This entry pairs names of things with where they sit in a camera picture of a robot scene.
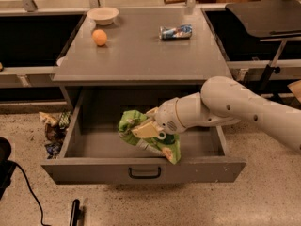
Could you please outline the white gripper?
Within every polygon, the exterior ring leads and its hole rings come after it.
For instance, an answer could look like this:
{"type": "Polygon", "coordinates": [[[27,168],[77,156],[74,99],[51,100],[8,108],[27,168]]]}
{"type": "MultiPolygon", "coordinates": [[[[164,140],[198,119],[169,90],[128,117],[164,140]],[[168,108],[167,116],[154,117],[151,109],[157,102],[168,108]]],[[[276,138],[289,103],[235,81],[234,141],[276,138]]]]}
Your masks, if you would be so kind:
{"type": "Polygon", "coordinates": [[[173,98],[146,112],[147,120],[132,129],[138,138],[165,139],[192,127],[215,127],[239,122],[232,117],[217,116],[202,102],[200,93],[173,98]]]}

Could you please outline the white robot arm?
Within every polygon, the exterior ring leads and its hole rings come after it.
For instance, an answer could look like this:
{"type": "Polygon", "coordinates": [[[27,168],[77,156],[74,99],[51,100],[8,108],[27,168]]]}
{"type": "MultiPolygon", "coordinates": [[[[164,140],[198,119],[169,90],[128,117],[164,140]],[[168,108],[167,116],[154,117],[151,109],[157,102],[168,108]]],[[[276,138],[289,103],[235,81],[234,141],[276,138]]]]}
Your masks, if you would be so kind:
{"type": "Polygon", "coordinates": [[[215,76],[201,91],[163,102],[147,112],[132,129],[139,138],[165,138],[192,127],[212,127],[249,121],[288,148],[301,148],[301,110],[269,101],[237,81],[215,76]]]}

